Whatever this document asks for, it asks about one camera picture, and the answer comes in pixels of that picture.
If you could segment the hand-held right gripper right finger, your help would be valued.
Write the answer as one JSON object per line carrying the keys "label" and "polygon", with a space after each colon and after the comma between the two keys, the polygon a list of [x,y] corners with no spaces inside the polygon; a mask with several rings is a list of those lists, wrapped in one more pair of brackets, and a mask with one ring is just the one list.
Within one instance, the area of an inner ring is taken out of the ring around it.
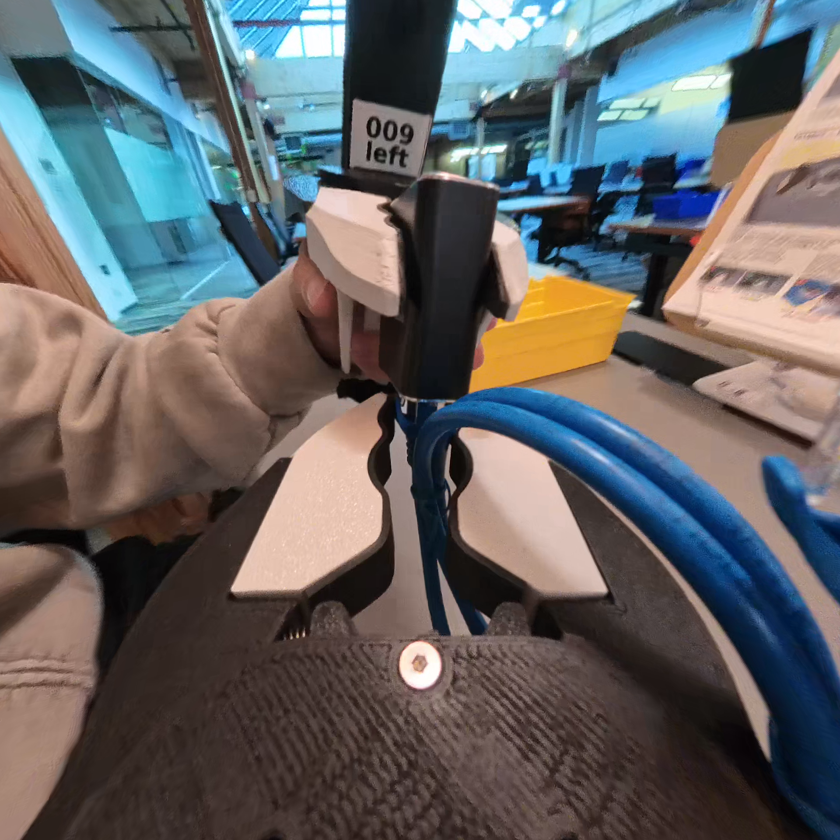
{"label": "hand-held right gripper right finger", "polygon": [[608,589],[548,459],[485,430],[458,435],[471,466],[455,504],[465,546],[540,599],[604,599]]}

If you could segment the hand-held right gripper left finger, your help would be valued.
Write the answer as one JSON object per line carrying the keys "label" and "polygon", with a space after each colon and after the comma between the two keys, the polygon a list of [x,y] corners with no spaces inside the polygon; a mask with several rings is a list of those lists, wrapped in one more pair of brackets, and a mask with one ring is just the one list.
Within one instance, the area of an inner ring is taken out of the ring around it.
{"label": "hand-held right gripper left finger", "polygon": [[371,457],[385,432],[378,394],[305,441],[292,457],[230,588],[238,599],[310,599],[371,550],[385,526]]}

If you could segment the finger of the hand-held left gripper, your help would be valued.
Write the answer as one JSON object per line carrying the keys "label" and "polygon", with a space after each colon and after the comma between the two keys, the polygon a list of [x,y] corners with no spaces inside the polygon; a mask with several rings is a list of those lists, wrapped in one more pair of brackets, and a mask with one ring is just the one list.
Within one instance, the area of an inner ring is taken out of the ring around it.
{"label": "finger of the hand-held left gripper", "polygon": [[490,241],[490,283],[488,308],[505,322],[513,322],[529,289],[529,262],[517,226],[509,220],[495,220]]}
{"label": "finger of the hand-held left gripper", "polygon": [[308,255],[337,292],[339,358],[352,368],[357,307],[395,318],[403,305],[401,234],[384,195],[335,186],[319,188],[306,215]]}

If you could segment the black ethernet splitter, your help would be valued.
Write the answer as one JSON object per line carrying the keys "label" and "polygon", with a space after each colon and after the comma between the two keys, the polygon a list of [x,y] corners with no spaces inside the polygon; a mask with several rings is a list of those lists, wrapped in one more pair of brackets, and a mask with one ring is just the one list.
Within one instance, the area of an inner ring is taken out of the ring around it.
{"label": "black ethernet splitter", "polygon": [[399,314],[381,322],[380,366],[407,400],[447,403],[469,389],[497,204],[492,185],[426,174],[388,208],[405,290]]}

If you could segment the person's left forearm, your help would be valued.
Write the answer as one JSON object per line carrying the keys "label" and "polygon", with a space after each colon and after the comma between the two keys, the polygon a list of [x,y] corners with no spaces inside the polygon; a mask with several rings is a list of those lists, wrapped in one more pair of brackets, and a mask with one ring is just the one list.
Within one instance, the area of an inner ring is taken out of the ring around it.
{"label": "person's left forearm", "polygon": [[2,535],[244,484],[340,378],[310,342],[292,267],[139,336],[3,283]]}

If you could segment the person's left hand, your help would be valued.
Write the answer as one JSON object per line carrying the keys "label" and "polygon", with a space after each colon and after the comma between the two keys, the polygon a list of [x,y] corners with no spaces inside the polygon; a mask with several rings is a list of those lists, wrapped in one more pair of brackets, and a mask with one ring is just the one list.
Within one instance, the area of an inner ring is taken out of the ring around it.
{"label": "person's left hand", "polygon": [[[310,342],[327,364],[339,369],[340,329],[337,291],[302,250],[292,267],[292,296]],[[380,334],[353,326],[350,343],[351,370],[355,375],[380,384],[390,379],[379,364]]]}

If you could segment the yellow plastic bin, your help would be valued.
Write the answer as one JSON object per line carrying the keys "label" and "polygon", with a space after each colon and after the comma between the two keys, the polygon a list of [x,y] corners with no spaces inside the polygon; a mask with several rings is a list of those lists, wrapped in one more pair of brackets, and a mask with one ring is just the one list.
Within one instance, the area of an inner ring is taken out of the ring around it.
{"label": "yellow plastic bin", "polygon": [[517,317],[482,339],[470,392],[520,385],[604,362],[635,295],[565,276],[532,279]]}

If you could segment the black office chair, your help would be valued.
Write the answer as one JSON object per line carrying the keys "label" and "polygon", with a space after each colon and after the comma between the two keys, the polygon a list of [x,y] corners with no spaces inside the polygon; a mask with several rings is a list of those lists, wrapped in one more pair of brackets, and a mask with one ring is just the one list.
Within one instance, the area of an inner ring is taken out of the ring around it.
{"label": "black office chair", "polygon": [[208,201],[223,236],[241,258],[256,284],[264,287],[280,273],[280,263],[259,238],[238,203]]}

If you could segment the blue plastic bin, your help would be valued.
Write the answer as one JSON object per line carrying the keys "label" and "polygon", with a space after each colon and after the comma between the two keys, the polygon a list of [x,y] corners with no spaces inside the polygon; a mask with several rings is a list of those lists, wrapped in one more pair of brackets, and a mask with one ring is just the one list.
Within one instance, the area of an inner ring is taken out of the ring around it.
{"label": "blue plastic bin", "polygon": [[681,222],[708,217],[718,203],[720,191],[682,190],[656,196],[653,201],[657,222]]}

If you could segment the white stand base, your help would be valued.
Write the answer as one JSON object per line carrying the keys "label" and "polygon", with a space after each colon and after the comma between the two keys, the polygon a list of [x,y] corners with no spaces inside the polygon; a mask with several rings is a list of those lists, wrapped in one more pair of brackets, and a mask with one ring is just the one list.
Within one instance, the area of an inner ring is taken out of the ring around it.
{"label": "white stand base", "polygon": [[838,396],[838,379],[784,362],[756,360],[697,380],[692,388],[781,432],[814,442]]}

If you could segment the printed instruction sheet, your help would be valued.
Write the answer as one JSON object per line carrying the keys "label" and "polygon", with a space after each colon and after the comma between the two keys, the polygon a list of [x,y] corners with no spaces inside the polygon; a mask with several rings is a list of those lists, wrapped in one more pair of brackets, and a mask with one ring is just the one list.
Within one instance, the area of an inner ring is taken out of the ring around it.
{"label": "printed instruction sheet", "polygon": [[672,326],[838,375],[838,84],[835,54],[668,289]]}

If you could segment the rounded cardboard panel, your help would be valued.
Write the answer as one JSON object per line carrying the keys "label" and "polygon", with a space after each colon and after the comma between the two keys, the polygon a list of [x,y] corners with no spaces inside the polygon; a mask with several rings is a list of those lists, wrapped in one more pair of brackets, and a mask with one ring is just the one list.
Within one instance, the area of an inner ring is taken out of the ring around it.
{"label": "rounded cardboard panel", "polygon": [[715,139],[708,181],[716,188],[734,182],[754,155],[776,136],[795,111],[727,121]]}

